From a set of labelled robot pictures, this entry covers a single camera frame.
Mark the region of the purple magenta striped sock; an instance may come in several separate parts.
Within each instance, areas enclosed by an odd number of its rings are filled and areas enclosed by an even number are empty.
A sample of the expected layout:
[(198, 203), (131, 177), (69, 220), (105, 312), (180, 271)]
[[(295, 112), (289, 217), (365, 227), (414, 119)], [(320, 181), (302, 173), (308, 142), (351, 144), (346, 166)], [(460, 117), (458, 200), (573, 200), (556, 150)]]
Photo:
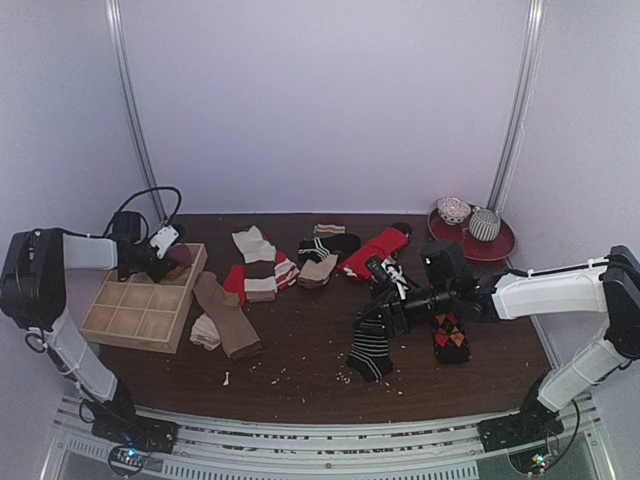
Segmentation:
[(188, 269), (192, 265), (192, 254), (185, 244), (175, 244), (167, 250), (167, 258), (171, 261), (173, 268)]

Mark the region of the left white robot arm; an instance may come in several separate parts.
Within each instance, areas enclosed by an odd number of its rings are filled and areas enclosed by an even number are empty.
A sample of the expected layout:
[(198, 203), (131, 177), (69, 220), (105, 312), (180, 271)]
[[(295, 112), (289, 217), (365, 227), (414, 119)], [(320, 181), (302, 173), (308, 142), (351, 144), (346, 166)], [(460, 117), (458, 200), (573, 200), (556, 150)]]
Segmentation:
[(1, 311), (38, 339), (34, 349), (47, 354), (85, 398), (113, 403), (124, 396), (125, 387), (71, 319), (66, 272), (116, 271), (120, 280), (144, 273), (160, 282), (173, 269), (168, 251), (180, 237), (169, 223), (139, 240), (119, 232), (96, 236), (60, 227), (18, 232), (1, 270)]

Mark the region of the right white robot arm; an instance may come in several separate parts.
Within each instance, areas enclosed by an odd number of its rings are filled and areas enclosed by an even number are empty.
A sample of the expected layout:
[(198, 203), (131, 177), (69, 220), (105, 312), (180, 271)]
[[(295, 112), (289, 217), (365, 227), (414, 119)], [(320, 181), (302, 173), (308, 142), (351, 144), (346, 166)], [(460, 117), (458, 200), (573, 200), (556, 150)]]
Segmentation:
[(356, 317), (348, 361), (369, 381), (390, 373), (390, 340), (421, 321), (430, 326), (436, 360), (462, 364), (471, 358), (466, 322), (531, 317), (577, 327), (586, 320), (578, 336), (585, 344), (534, 384), (513, 419), (513, 433), (530, 442), (577, 396), (639, 358), (639, 262), (625, 246), (581, 264), (483, 277), (473, 275), (452, 241), (426, 244), (420, 259), (425, 286), (394, 262), (365, 262), (380, 292)]

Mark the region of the black striped ankle sock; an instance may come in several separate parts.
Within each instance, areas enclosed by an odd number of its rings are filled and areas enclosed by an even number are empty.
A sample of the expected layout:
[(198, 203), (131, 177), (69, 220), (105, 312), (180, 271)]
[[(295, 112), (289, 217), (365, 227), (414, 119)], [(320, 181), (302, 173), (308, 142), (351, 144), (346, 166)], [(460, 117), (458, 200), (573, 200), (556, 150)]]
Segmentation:
[(366, 382), (389, 375), (394, 364), (389, 354), (389, 339), (378, 328), (381, 324), (365, 320), (354, 329), (354, 338), (346, 365), (355, 369)]

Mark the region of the black orange argyle sock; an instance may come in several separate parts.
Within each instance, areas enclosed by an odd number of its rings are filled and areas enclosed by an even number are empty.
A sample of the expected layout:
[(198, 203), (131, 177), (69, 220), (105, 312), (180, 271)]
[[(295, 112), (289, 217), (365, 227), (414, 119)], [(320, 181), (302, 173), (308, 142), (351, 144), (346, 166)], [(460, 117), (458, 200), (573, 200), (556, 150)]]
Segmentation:
[(454, 311), (437, 314), (430, 327), (434, 357), (439, 364), (464, 364), (471, 359), (466, 331)]

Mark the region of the red sock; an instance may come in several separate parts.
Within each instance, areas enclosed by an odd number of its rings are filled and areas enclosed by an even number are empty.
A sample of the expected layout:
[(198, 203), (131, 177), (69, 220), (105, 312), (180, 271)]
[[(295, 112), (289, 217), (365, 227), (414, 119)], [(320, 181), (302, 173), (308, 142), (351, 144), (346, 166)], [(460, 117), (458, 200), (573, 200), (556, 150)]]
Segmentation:
[(340, 263), (337, 268), (346, 277), (356, 281), (368, 281), (372, 273), (366, 262), (377, 256), (386, 260), (409, 244), (413, 228), (406, 222), (396, 222), (385, 228), (378, 236), (368, 240), (360, 249)]

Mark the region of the tan ankle sock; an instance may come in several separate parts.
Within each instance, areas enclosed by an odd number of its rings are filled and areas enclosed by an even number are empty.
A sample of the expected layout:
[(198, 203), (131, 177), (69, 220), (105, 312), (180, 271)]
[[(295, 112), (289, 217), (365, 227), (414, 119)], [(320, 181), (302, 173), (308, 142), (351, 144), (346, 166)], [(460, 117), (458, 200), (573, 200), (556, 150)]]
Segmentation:
[(299, 286), (306, 289), (317, 289), (326, 285), (336, 267), (338, 256), (330, 254), (320, 262), (306, 260), (297, 279)]

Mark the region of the striped grey cup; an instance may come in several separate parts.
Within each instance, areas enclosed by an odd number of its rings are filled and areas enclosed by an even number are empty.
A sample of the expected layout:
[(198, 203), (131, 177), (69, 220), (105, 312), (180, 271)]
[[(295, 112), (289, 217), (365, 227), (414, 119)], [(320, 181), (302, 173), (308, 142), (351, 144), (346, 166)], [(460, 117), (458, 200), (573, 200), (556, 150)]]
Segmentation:
[(500, 232), (501, 219), (490, 209), (476, 208), (469, 220), (469, 233), (477, 241), (492, 242)]

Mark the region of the patterned white bowl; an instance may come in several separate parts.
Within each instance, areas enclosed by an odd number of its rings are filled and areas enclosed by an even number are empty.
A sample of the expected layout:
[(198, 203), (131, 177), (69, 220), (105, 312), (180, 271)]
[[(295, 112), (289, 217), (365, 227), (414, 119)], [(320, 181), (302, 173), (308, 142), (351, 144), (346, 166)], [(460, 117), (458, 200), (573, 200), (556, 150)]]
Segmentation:
[(437, 200), (438, 215), (447, 225), (458, 225), (472, 212), (471, 206), (457, 197), (442, 197)]

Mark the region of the black white striped sock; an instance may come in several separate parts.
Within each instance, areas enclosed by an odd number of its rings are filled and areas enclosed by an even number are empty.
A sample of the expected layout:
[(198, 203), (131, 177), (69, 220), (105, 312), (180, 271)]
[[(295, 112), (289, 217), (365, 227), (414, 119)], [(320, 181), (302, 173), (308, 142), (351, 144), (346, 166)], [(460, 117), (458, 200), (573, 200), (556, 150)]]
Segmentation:
[(297, 257), (300, 262), (308, 260), (315, 263), (324, 261), (332, 254), (353, 254), (361, 247), (359, 236), (339, 233), (325, 237), (302, 240), (298, 245)]

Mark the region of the beige striped folded sock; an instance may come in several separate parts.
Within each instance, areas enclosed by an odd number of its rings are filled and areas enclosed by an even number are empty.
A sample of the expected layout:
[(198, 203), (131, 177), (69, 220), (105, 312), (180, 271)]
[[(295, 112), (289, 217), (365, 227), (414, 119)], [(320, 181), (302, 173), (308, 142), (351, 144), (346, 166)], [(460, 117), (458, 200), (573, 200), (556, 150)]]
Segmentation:
[(318, 223), (313, 228), (313, 235), (316, 237), (344, 234), (345, 232), (346, 227), (344, 225)]

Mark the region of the brown beige sock pair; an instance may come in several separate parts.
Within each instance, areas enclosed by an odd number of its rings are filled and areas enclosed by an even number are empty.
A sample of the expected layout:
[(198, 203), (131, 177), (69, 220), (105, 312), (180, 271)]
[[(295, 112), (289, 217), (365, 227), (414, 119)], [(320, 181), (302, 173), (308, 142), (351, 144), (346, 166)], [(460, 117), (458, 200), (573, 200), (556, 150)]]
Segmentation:
[(227, 292), (214, 273), (202, 271), (193, 288), (203, 310), (192, 329), (190, 341), (212, 351), (221, 346), (232, 360), (260, 354), (262, 342), (245, 316), (237, 294)]

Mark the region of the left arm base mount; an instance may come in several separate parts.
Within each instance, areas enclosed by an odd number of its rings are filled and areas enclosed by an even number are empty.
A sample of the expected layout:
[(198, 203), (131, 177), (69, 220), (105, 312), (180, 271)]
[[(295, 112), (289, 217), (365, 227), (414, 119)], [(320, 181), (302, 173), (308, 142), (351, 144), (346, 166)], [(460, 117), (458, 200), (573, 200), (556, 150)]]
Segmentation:
[(85, 386), (80, 392), (81, 420), (91, 425), (94, 437), (114, 443), (106, 460), (113, 474), (129, 479), (145, 469), (154, 453), (173, 452), (179, 425), (138, 414), (124, 384), (117, 383), (111, 400), (100, 401)]

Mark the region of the aluminium front rail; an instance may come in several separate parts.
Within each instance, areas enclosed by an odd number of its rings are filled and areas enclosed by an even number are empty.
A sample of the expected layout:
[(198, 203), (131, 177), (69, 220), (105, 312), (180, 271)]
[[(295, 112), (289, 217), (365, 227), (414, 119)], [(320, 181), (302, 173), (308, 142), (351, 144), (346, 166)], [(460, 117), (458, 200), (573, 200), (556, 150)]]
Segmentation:
[[(489, 452), (477, 425), (502, 414), (419, 422), (313, 425), (235, 421), (140, 408), (174, 421), (172, 454), (151, 454), (131, 479), (616, 479), (601, 422), (589, 396), (578, 400), (580, 430), (557, 466), (521, 473), (513, 461), (535, 447), (564, 451), (575, 428), (573, 408), (565, 432), (550, 440)], [(79, 400), (64, 396), (53, 420), (50, 446), (38, 479), (122, 479), (108, 464), (113, 443), (91, 435)]]

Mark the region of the right aluminium corner post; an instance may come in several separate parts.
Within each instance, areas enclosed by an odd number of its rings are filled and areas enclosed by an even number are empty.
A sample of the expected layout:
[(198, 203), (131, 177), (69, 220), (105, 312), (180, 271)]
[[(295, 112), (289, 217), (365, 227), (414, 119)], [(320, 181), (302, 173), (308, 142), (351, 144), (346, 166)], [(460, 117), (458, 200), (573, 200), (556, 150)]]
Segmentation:
[(521, 142), (524, 138), (524, 121), (537, 77), (545, 10), (545, 1), (531, 0), (529, 2), (521, 61), (511, 111), (487, 202), (487, 207), (498, 214), (505, 209), (519, 158)]

